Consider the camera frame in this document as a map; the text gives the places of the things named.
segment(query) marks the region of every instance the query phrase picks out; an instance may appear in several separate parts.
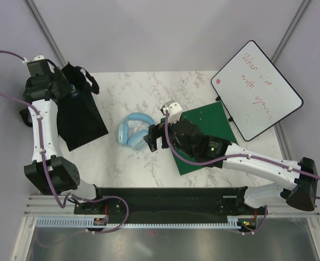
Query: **metal frame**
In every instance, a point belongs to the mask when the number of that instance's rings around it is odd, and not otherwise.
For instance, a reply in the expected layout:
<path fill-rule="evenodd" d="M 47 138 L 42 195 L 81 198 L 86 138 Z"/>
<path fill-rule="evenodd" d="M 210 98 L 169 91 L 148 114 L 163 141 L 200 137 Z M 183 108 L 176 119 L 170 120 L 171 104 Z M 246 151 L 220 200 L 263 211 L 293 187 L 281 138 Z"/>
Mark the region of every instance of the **metal frame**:
<path fill-rule="evenodd" d="M 298 8 L 296 14 L 294 15 L 290 25 L 288 26 L 285 34 L 283 35 L 279 45 L 277 46 L 273 56 L 271 57 L 271 61 L 275 64 L 280 57 L 280 54 L 284 50 L 286 44 L 289 42 L 294 30 L 296 29 L 297 25 L 299 24 L 301 18 L 304 16 L 305 11 L 309 7 L 312 0 L 303 0 L 300 7 Z M 281 148 L 282 157 L 287 160 L 292 160 L 292 152 L 290 150 L 289 143 L 286 138 L 285 131 L 282 127 L 282 123 L 279 122 L 274 126 L 276 137 L 279 141 L 279 145 Z"/>
<path fill-rule="evenodd" d="M 22 221 L 21 229 L 17 237 L 11 261 L 26 261 L 30 242 L 34 235 L 37 219 L 39 217 L 66 218 L 102 218 L 101 215 L 75 215 L 73 213 L 75 205 L 67 202 L 65 209 L 61 209 L 52 196 L 30 196 Z M 268 206 L 268 219 L 294 219 L 307 218 L 310 226 L 311 235 L 320 258 L 320 215 L 317 208 L 313 212 L 303 212 L 294 209 L 287 204 Z M 250 218 L 251 216 L 229 216 L 229 218 Z"/>
<path fill-rule="evenodd" d="M 58 45 L 56 44 L 53 36 L 50 33 L 44 19 L 41 17 L 39 10 L 34 4 L 33 0 L 24 0 L 30 12 L 32 13 L 34 19 L 36 20 L 39 28 L 41 29 L 44 37 L 46 38 L 48 44 L 52 48 L 53 52 L 57 56 L 57 59 L 61 63 L 61 66 L 66 64 L 66 59 L 62 55 Z M 303 0 L 297 12 L 295 13 L 290 25 L 288 26 L 285 34 L 283 35 L 278 47 L 276 48 L 271 61 L 276 63 L 281 52 L 285 48 L 286 44 L 290 40 L 291 35 L 299 24 L 301 18 L 303 17 L 305 11 L 309 7 L 312 0 Z M 278 123 L 275 125 L 276 137 L 279 141 L 281 148 L 281 153 L 284 159 L 291 160 L 292 154 L 289 149 L 289 143 L 287 141 L 285 132 L 283 130 L 282 124 Z M 56 217 L 77 217 L 73 213 L 74 204 L 67 202 L 65 209 L 61 209 L 55 202 L 54 198 L 51 196 L 31 196 L 24 214 L 24 218 L 21 224 L 21 229 L 17 237 L 16 245 L 11 256 L 11 261 L 25 261 L 28 255 L 30 242 L 33 238 L 34 228 L 36 224 L 37 217 L 43 216 L 56 216 Z M 315 247 L 320 259 L 320 215 L 318 209 L 316 208 L 314 212 L 302 212 L 289 207 L 288 205 L 277 205 L 268 206 L 269 215 L 267 218 L 307 218 L 310 232 L 315 243 Z"/>
<path fill-rule="evenodd" d="M 60 51 L 57 43 L 55 42 L 52 34 L 50 33 L 49 28 L 47 27 L 44 19 L 42 18 L 38 8 L 36 7 L 33 0 L 23 0 L 26 6 L 28 7 L 29 11 L 32 13 L 33 18 L 35 19 L 38 27 L 40 28 L 41 32 L 43 33 L 47 43 L 50 45 L 51 50 L 56 55 L 60 66 L 63 67 L 67 64 L 67 60 L 64 58 L 62 52 Z"/>

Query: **black bag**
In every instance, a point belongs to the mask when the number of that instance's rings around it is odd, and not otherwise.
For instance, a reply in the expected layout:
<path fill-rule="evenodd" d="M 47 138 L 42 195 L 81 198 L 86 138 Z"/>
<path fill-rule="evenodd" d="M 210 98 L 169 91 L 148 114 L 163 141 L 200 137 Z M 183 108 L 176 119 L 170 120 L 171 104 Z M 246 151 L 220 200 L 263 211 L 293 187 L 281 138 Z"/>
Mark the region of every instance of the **black bag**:
<path fill-rule="evenodd" d="M 92 82 L 90 85 L 81 72 L 82 69 L 70 63 L 62 68 L 62 73 L 75 87 L 74 92 L 57 102 L 57 131 L 69 151 L 108 134 L 91 94 L 99 94 L 100 87 L 95 78 L 84 69 L 86 78 Z M 20 111 L 24 123 L 32 126 L 28 121 L 28 113 L 28 108 Z"/>

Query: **whiteboard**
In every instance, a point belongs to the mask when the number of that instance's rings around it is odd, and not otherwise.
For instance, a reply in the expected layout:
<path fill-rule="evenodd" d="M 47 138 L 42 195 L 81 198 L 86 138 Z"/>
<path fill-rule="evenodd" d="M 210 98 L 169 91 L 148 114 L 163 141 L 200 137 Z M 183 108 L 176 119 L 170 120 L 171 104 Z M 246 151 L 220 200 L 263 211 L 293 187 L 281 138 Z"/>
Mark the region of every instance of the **whiteboard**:
<path fill-rule="evenodd" d="M 218 71 L 254 39 L 271 57 L 303 0 L 32 0 L 89 72 Z"/>
<path fill-rule="evenodd" d="M 304 103 L 255 41 L 247 42 L 211 83 L 246 141 Z"/>

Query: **marble surface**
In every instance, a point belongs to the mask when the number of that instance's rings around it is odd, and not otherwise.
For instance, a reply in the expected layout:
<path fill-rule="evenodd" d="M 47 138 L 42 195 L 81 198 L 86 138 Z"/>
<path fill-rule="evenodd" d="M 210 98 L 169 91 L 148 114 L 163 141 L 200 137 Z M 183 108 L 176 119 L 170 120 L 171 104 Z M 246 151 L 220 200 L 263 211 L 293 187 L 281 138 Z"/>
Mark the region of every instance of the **marble surface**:
<path fill-rule="evenodd" d="M 94 95 L 96 105 L 109 134 L 72 152 L 60 140 L 63 156 L 75 163 L 80 176 L 99 187 L 242 187 L 258 186 L 269 181 L 248 173 L 203 168 L 180 176 L 170 150 L 160 148 L 151 153 L 148 147 L 134 151 L 116 140 L 116 129 L 123 117 L 142 112 L 159 123 L 161 106 L 170 100 L 179 102 L 183 110 L 215 102 L 210 80 L 216 72 L 124 72 L 94 73 L 100 94 Z M 130 132 L 147 127 L 130 123 Z M 238 144 L 251 151 L 281 158 L 274 128 L 250 142 L 243 141 L 233 123 L 231 128 Z"/>

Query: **headphone headband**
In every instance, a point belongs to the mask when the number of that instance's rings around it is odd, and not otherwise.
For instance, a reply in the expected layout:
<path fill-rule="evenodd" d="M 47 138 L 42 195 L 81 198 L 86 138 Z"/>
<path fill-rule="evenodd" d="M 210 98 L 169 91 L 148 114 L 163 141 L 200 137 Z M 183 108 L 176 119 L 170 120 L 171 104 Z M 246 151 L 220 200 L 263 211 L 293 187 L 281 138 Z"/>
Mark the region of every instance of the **headphone headband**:
<path fill-rule="evenodd" d="M 117 136 L 120 144 L 127 145 L 134 150 L 141 149 L 146 142 L 143 140 L 143 137 L 147 135 L 148 129 L 142 129 L 139 132 L 135 133 L 133 137 L 128 137 L 128 121 L 143 121 L 149 125 L 155 124 L 152 117 L 144 113 L 131 113 L 124 117 L 119 124 Z"/>

